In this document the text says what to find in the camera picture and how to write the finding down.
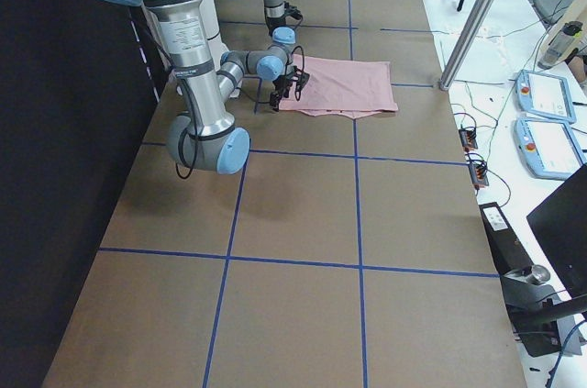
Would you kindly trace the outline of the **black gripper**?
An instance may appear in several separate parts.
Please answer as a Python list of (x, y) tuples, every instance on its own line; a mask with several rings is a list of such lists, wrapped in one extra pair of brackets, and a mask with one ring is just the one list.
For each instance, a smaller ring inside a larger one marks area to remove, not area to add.
[(276, 28), (285, 26), (285, 17), (265, 17), (268, 35), (271, 36)]
[(279, 76), (273, 82), (274, 90), (270, 94), (269, 105), (274, 112), (279, 112), (281, 100), (289, 97), (294, 79), (294, 72), (288, 72), (285, 75)]

